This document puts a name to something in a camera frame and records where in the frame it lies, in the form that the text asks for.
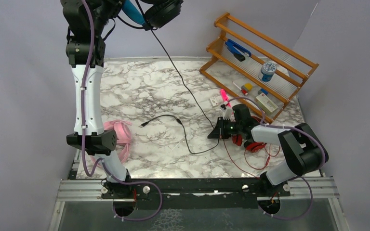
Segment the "pink headphones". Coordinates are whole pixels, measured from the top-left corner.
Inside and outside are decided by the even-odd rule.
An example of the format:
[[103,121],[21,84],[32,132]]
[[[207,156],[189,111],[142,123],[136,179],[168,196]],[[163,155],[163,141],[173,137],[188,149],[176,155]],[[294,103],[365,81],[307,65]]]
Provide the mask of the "pink headphones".
[[114,129],[114,131],[116,131],[117,145],[124,146],[124,149],[119,153],[119,159],[122,163],[130,156],[131,131],[128,127],[130,125],[132,125],[132,123],[119,119],[104,123],[104,130]]

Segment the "blue stapler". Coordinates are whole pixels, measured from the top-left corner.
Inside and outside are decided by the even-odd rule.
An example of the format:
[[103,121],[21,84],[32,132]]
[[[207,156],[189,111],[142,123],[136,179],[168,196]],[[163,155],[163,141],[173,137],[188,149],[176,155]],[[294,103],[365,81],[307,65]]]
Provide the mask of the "blue stapler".
[[251,52],[248,51],[246,48],[240,46],[239,44],[235,43],[233,40],[228,39],[225,42],[225,46],[227,49],[233,54],[233,56],[242,62],[246,60],[246,57],[251,57]]

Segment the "red headphones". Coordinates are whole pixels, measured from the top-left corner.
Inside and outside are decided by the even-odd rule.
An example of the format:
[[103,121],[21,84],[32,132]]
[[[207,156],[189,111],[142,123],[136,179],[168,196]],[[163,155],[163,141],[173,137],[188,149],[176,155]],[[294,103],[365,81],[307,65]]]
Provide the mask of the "red headphones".
[[[252,116],[252,117],[254,119],[256,119],[257,121],[260,122],[260,119],[259,118],[254,117],[254,116]],[[232,136],[232,141],[237,146],[242,146],[243,138],[242,138],[241,135],[235,135],[235,136]],[[245,142],[243,144],[243,146],[245,147],[246,151],[255,153],[255,152],[258,152],[259,150],[263,149],[266,146],[266,143],[261,143],[261,142],[253,142],[253,143]]]

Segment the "black headphones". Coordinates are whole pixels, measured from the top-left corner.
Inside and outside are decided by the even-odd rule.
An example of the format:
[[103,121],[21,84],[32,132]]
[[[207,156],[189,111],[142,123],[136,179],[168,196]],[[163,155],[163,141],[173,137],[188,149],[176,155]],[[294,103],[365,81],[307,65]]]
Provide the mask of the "black headphones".
[[161,28],[181,12],[183,0],[140,0],[153,5],[145,12],[145,18],[152,27]]

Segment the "marble table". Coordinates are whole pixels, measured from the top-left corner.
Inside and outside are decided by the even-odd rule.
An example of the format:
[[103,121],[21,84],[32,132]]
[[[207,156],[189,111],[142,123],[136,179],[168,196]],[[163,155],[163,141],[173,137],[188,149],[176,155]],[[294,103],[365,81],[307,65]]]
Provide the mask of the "marble table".
[[[222,110],[212,105],[210,97],[220,99],[219,88],[199,73],[200,67],[206,62],[205,59],[194,59],[175,61],[175,64],[207,117],[215,125],[217,117],[222,116]],[[242,81],[243,76],[233,69],[225,64],[219,65],[222,66],[216,71],[228,78],[227,81]],[[156,116],[172,114],[184,124],[193,152],[200,152],[217,144],[217,140],[207,139],[212,131],[209,121],[167,60],[133,59],[106,62],[101,82],[101,107],[104,122],[114,119],[132,122],[132,148],[124,166],[133,178],[250,177],[230,161],[223,141],[206,153],[190,154],[183,129],[173,118],[162,117],[143,128],[140,127],[142,123]],[[294,99],[273,124],[294,126],[301,122],[303,116],[297,99]],[[234,145],[231,140],[225,142],[231,157],[239,167],[255,176],[260,175],[262,171],[254,170],[246,164],[243,147]],[[278,147],[272,146],[272,155],[277,150]],[[249,163],[256,167],[263,167],[266,158],[267,153],[264,150],[247,155]],[[93,163],[89,158],[86,159],[88,168],[91,169]],[[272,157],[268,168],[278,165],[283,159],[282,152],[277,157]],[[77,179],[105,177],[100,168],[97,168],[91,178],[87,177],[82,161],[80,162]]]

